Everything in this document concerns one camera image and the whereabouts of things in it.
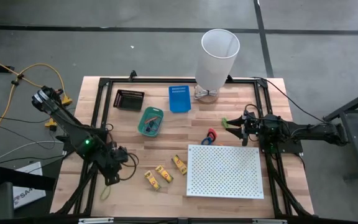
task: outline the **blue basket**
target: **blue basket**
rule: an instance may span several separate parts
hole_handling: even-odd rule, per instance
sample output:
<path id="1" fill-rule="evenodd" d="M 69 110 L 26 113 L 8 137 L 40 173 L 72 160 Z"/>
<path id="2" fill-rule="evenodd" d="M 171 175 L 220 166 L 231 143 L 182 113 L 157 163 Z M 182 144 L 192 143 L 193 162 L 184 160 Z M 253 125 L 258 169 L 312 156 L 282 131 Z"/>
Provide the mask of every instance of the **blue basket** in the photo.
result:
<path id="1" fill-rule="evenodd" d="M 169 109 L 173 113 L 186 113 L 191 110 L 189 86 L 169 87 Z"/>

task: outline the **red object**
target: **red object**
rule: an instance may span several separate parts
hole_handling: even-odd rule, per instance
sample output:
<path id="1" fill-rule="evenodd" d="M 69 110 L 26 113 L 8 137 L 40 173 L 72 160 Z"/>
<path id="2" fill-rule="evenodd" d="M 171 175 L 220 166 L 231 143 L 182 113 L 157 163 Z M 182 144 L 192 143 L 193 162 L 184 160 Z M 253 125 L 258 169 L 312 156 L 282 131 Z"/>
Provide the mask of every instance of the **red object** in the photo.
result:
<path id="1" fill-rule="evenodd" d="M 149 123 L 150 121 L 154 121 L 155 119 L 157 119 L 158 117 L 153 117 L 153 118 L 150 118 L 148 120 L 146 120 L 144 123 L 147 124 Z"/>
<path id="2" fill-rule="evenodd" d="M 214 142 L 216 140 L 216 138 L 218 137 L 218 135 L 216 134 L 216 131 L 213 128 L 208 129 L 208 134 L 206 136 L 210 137 L 212 139 L 212 142 Z"/>

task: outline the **black tray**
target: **black tray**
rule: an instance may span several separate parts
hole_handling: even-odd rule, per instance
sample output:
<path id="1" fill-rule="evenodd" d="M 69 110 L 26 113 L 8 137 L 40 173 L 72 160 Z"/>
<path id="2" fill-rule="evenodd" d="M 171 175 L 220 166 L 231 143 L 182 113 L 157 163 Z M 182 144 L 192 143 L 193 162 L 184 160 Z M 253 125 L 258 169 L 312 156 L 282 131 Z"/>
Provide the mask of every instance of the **black tray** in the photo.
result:
<path id="1" fill-rule="evenodd" d="M 113 107 L 121 110 L 140 111 L 142 109 L 144 92 L 117 90 Z"/>

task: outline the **blue object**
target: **blue object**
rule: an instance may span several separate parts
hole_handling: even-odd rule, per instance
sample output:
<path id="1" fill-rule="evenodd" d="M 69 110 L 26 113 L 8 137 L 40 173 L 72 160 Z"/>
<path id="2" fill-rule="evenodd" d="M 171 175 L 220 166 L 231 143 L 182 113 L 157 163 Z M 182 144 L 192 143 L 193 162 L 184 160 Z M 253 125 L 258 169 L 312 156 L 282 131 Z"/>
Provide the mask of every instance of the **blue object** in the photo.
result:
<path id="1" fill-rule="evenodd" d="M 169 109 L 173 113 L 186 113 L 191 110 L 189 86 L 169 87 Z"/>
<path id="2" fill-rule="evenodd" d="M 202 145 L 212 145 L 212 138 L 211 137 L 206 137 L 202 140 L 201 142 Z"/>

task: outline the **white pegboard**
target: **white pegboard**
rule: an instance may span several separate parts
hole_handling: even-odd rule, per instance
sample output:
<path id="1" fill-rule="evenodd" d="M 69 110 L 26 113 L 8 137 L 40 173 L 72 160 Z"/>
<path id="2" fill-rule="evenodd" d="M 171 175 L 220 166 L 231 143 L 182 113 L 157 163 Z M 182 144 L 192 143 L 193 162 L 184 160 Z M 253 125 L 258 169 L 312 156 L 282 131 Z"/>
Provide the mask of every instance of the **white pegboard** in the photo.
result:
<path id="1" fill-rule="evenodd" d="M 259 148 L 188 146 L 187 196 L 264 198 Z"/>

